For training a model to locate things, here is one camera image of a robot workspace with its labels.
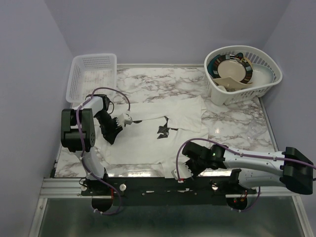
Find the white printed t shirt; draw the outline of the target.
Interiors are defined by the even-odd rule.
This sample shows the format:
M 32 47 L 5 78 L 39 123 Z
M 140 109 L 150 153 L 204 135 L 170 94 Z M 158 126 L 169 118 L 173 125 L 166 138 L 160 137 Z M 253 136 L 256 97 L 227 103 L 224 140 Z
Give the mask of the white printed t shirt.
M 201 96 L 182 100 L 163 99 L 155 103 L 131 105 L 133 119 L 116 137 L 107 142 L 95 124 L 96 152 L 110 165 L 161 164 L 165 178 L 171 178 L 175 162 L 188 158 L 177 155 L 189 139 L 208 147 L 209 129 L 202 123 L 207 107 Z

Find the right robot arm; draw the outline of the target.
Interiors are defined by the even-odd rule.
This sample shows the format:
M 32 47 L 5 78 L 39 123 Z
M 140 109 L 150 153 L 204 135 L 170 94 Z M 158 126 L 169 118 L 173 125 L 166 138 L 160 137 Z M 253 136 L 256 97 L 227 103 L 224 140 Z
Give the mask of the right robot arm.
M 254 152 L 216 142 L 207 148 L 191 139 L 178 153 L 188 158 L 184 164 L 176 165 L 178 179 L 197 176 L 208 168 L 240 169 L 238 176 L 227 181 L 228 190 L 234 194 L 257 187 L 286 187 L 300 195 L 313 193 L 316 167 L 293 147 L 286 147 L 283 152 Z

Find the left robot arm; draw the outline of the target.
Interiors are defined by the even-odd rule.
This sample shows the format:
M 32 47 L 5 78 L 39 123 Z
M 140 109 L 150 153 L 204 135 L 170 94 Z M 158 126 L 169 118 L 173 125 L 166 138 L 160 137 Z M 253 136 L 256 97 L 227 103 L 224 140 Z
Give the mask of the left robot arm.
M 108 113 L 110 99 L 105 94 L 89 95 L 82 105 L 63 109 L 61 113 L 61 144 L 80 160 L 85 172 L 87 187 L 104 195 L 113 188 L 108 175 L 96 155 L 96 131 L 94 120 L 99 122 L 101 135 L 111 145 L 123 130 L 118 118 Z

